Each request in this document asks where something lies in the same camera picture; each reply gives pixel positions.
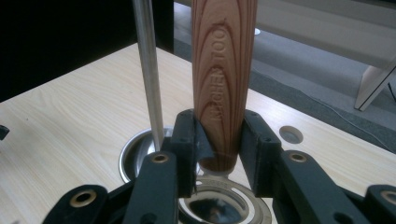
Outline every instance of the silver metal rod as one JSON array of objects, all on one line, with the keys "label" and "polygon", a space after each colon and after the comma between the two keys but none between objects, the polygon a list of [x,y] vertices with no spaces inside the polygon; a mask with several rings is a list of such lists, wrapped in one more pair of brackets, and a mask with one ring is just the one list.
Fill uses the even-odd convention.
[{"label": "silver metal rod", "polygon": [[161,108],[160,80],[155,48],[154,20],[151,0],[133,0],[137,43],[145,82],[148,115],[155,150],[163,143],[163,110]]}]

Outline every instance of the wood grain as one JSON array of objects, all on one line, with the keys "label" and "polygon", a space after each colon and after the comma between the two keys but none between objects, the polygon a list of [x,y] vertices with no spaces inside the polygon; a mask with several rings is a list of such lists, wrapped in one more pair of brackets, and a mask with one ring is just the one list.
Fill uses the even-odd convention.
[{"label": "wood grain", "polygon": [[194,112],[215,152],[200,165],[222,175],[237,158],[256,7],[257,0],[192,1]]}]

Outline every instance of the black mechanical arm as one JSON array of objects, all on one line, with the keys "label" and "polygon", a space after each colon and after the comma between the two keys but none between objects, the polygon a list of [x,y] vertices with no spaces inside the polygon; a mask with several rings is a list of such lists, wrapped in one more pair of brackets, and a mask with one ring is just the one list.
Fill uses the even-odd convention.
[{"label": "black mechanical arm", "polygon": [[[85,185],[67,192],[44,223],[177,223],[177,198],[190,197],[205,150],[192,110],[181,112],[162,150],[139,177],[111,192]],[[308,154],[284,151],[260,115],[246,111],[240,158],[256,197],[273,198],[278,223],[396,223],[396,188],[375,185],[361,197],[338,187]]]}]

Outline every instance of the light wood table surface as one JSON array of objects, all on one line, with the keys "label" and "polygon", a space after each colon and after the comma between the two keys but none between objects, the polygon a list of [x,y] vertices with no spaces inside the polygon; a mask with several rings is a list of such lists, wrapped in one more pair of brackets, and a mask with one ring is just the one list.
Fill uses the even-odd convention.
[{"label": "light wood table surface", "polygon": [[[157,53],[163,120],[173,125],[177,113],[192,108],[191,64]],[[395,155],[255,91],[247,109],[277,134],[286,125],[299,129],[304,141],[283,141],[283,148],[309,153],[338,185],[360,195],[369,185],[396,186]],[[116,189],[123,184],[121,149],[149,128],[137,45],[1,103],[0,124],[10,129],[0,141],[0,223],[39,223],[80,185]],[[248,185],[240,163],[230,178]]]}]

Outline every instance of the bolt hole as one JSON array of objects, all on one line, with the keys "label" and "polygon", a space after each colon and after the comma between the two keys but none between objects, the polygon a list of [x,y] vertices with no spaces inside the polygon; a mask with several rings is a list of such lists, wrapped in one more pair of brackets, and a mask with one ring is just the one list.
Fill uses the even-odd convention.
[{"label": "bolt hole", "polygon": [[140,224],[154,224],[157,221],[157,216],[152,213],[143,215],[140,218]]},{"label": "bolt hole", "polygon": [[353,224],[352,219],[343,213],[335,213],[334,220],[341,224]]},{"label": "bolt hole", "polygon": [[76,201],[79,203],[85,202],[91,198],[90,193],[83,193],[76,198]]},{"label": "bolt hole", "polygon": [[291,144],[300,144],[304,140],[304,136],[300,130],[291,126],[283,126],[279,129],[279,134],[283,140]]},{"label": "bolt hole", "polygon": [[96,199],[96,192],[93,189],[83,190],[72,197],[70,205],[73,207],[83,207],[92,203]]},{"label": "bolt hole", "polygon": [[396,192],[390,190],[381,191],[381,196],[389,203],[396,205]]},{"label": "bolt hole", "polygon": [[157,163],[166,162],[168,160],[169,160],[168,156],[163,155],[163,154],[157,155],[152,158],[152,161],[157,162]]},{"label": "bolt hole", "polygon": [[290,159],[292,161],[297,161],[297,162],[305,162],[306,161],[306,157],[301,155],[301,154],[297,154],[297,153],[292,153],[289,155]]}]

